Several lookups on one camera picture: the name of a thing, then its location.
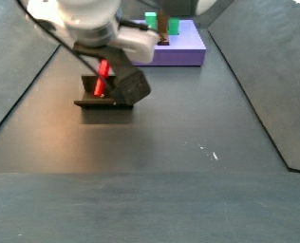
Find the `purple platform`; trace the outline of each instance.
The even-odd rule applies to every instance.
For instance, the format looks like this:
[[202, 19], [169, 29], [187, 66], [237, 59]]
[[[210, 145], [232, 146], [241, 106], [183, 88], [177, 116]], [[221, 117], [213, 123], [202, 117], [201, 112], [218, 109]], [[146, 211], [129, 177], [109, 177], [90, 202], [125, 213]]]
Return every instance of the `purple platform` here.
[[202, 65], [205, 63], [206, 46], [191, 20], [181, 20], [179, 35], [169, 35], [169, 43], [170, 46], [155, 46], [154, 60], [150, 64], [134, 64]]

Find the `gray wall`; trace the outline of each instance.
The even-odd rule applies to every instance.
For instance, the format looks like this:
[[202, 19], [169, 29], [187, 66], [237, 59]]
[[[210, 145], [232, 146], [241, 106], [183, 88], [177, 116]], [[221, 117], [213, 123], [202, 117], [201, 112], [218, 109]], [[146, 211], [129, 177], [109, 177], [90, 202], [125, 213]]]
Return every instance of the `gray wall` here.
[[236, 0], [209, 30], [288, 166], [300, 170], [300, 5]]
[[14, 0], [0, 1], [0, 121], [56, 46], [39, 38]]

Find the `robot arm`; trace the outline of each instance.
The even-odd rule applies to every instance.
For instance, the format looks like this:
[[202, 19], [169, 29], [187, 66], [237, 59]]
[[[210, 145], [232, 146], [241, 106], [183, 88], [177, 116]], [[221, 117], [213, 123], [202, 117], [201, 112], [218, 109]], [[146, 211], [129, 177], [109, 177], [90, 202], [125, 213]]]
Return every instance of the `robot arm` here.
[[[205, 12], [215, 0], [150, 0], [170, 16], [194, 16]], [[30, 0], [27, 11], [51, 23], [50, 30], [86, 47], [122, 48], [131, 61], [150, 63], [158, 34], [119, 23], [121, 0]]]

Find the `green block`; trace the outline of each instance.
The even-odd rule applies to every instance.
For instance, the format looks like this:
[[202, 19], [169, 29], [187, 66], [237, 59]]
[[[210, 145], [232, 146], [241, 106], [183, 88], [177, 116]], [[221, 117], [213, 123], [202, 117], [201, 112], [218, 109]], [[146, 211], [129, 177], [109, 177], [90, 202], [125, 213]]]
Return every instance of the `green block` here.
[[170, 18], [167, 22], [167, 34], [178, 35], [179, 34], [179, 18]]
[[145, 21], [147, 22], [157, 22], [157, 13], [155, 12], [146, 12], [145, 13]]
[[157, 26], [157, 13], [155, 12], [146, 12], [145, 13], [145, 22], [146, 22], [146, 25], [157, 30], [158, 26]]

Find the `red object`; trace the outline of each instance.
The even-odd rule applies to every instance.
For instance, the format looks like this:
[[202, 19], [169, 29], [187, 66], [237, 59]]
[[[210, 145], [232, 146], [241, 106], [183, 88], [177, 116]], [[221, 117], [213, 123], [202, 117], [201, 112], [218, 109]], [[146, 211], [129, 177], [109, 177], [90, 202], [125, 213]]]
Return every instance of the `red object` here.
[[[102, 60], [98, 66], [98, 73], [107, 79], [109, 74], [110, 74], [110, 64], [107, 60]], [[105, 94], [105, 83], [102, 80], [98, 78], [97, 83], [95, 83], [95, 88], [94, 88], [94, 95], [98, 97], [102, 97]]]

